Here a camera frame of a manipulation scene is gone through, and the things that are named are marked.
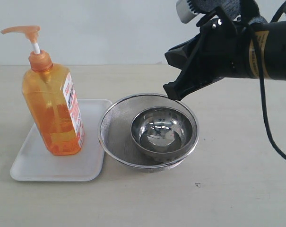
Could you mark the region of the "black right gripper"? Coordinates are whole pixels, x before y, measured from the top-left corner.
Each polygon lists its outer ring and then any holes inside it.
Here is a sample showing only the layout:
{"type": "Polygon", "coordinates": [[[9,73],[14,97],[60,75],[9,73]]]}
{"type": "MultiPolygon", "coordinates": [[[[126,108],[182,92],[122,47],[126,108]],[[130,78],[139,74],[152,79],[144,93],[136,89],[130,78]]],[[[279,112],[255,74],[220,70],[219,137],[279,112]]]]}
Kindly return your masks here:
{"type": "Polygon", "coordinates": [[[223,78],[255,78],[248,65],[246,25],[256,18],[256,1],[198,0],[196,8],[203,14],[200,34],[165,53],[168,65],[181,70],[175,81],[163,85],[171,100],[181,101],[223,78]]]}

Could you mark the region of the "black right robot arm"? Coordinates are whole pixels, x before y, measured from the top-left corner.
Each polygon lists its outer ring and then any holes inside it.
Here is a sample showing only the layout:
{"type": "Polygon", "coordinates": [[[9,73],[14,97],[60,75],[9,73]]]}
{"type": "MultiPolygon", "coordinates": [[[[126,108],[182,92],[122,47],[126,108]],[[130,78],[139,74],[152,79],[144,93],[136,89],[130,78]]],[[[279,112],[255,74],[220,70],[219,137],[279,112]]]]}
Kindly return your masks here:
{"type": "Polygon", "coordinates": [[[264,78],[286,80],[286,21],[268,22],[253,0],[180,0],[176,9],[183,23],[197,15],[199,33],[165,53],[170,66],[181,70],[164,85],[172,100],[223,78],[259,77],[250,25],[261,49],[264,78]]]}

